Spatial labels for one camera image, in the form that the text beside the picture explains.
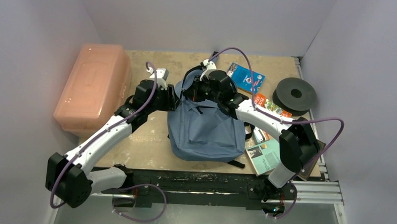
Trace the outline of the blue paperback book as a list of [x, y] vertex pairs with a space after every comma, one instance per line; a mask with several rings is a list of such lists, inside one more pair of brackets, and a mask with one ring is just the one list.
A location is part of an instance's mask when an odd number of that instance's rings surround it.
[[233, 79], [239, 89], [250, 94], [252, 93], [252, 83], [254, 83], [254, 94], [256, 94], [265, 80], [265, 76], [263, 74], [256, 72], [252, 72], [253, 77], [251, 78], [250, 70], [236, 64], [235, 62], [229, 66], [226, 73]]

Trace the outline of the blue grey backpack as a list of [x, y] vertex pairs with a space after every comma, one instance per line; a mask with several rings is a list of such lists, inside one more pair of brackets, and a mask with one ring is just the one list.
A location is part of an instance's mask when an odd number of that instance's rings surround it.
[[167, 113], [173, 154], [185, 161], [216, 161], [243, 169], [245, 164], [236, 158], [244, 153], [245, 141], [252, 136], [246, 127], [254, 126], [224, 115], [213, 101], [193, 102], [182, 96], [201, 73], [200, 68], [191, 68], [175, 86], [181, 102]]

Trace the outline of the orange treehouse book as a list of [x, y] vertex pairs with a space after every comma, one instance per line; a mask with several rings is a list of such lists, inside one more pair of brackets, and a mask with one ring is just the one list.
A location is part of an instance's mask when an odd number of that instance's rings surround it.
[[254, 98], [255, 104], [272, 111], [276, 113], [277, 115], [284, 116], [284, 117], [292, 117], [292, 114], [290, 112], [287, 112], [286, 110], [282, 109], [279, 107], [277, 104], [275, 104], [273, 101], [268, 99], [266, 96], [262, 95], [261, 93], [258, 93], [255, 95]]

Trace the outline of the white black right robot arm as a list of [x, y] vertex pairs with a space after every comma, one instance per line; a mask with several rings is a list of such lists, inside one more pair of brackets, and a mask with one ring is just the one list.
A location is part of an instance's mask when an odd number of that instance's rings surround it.
[[210, 100], [227, 116], [262, 129], [279, 142], [280, 162], [264, 184], [265, 193], [276, 198], [284, 186], [320, 152], [319, 142], [304, 118], [293, 120], [265, 111], [252, 99], [238, 92], [235, 83], [224, 71], [214, 70], [207, 79], [195, 76], [181, 94], [193, 102]]

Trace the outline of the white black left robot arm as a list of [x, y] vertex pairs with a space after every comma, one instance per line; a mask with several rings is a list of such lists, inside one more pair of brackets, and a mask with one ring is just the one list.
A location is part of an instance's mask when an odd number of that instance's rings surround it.
[[142, 80], [133, 95], [117, 108], [103, 127], [75, 149], [62, 155], [54, 153], [48, 159], [45, 186], [50, 190], [50, 205], [59, 197], [63, 204], [78, 207], [93, 193], [117, 189], [130, 192], [134, 186], [133, 171], [116, 164], [93, 171], [97, 162], [116, 144], [144, 125], [154, 111], [171, 111], [179, 104], [173, 84], [160, 85], [154, 80]]

